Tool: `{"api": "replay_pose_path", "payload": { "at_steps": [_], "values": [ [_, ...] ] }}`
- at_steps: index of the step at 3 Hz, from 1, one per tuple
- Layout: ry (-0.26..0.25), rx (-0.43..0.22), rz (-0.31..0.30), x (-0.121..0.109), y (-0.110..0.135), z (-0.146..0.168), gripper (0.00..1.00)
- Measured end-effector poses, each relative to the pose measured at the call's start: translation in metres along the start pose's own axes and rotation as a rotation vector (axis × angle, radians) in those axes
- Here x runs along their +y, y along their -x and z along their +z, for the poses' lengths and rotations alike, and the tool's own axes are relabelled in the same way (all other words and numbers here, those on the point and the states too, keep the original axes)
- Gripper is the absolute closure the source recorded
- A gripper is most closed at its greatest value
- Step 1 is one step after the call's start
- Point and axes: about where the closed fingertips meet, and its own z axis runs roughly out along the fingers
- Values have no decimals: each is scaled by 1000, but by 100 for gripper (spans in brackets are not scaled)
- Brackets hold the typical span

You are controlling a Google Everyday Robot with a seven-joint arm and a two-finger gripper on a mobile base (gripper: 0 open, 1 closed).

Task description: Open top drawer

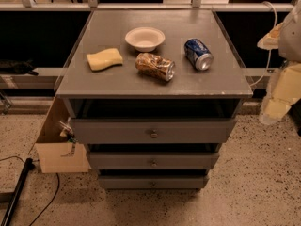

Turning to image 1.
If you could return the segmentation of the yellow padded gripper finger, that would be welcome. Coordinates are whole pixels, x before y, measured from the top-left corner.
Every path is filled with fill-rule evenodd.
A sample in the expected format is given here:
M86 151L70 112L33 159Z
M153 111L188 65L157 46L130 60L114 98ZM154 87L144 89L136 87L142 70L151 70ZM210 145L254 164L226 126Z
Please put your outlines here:
M281 121L292 105L301 99L301 64L290 61L284 69L277 70L271 76L266 92L259 120L271 125Z
M277 24L272 30L270 30L264 37L262 37L257 46L263 50L273 50L278 48L278 40L281 27L283 23Z

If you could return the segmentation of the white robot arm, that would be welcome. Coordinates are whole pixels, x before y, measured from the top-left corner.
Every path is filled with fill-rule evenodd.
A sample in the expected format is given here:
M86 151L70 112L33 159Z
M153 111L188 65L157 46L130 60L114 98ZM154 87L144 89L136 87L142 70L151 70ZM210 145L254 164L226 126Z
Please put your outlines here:
M281 121L301 99L301 2L262 37L257 46L268 51L278 49L285 59L284 68L270 77L261 104L260 122L271 125Z

